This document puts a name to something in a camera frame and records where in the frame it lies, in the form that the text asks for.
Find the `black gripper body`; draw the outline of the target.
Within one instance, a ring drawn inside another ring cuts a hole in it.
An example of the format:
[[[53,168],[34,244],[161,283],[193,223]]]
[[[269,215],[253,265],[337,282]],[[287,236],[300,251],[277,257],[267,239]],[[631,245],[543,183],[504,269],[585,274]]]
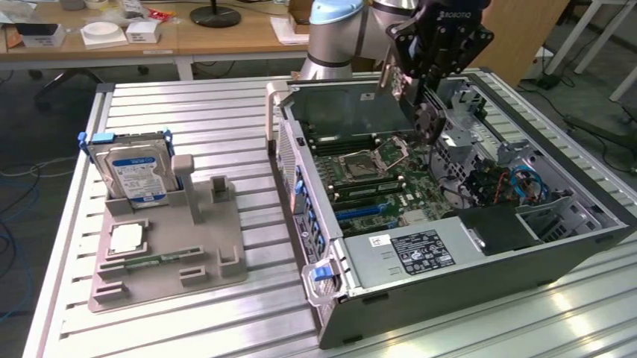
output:
[[[432,33],[443,25],[472,29],[480,25],[488,6],[490,0],[418,1],[412,12],[416,32]]]

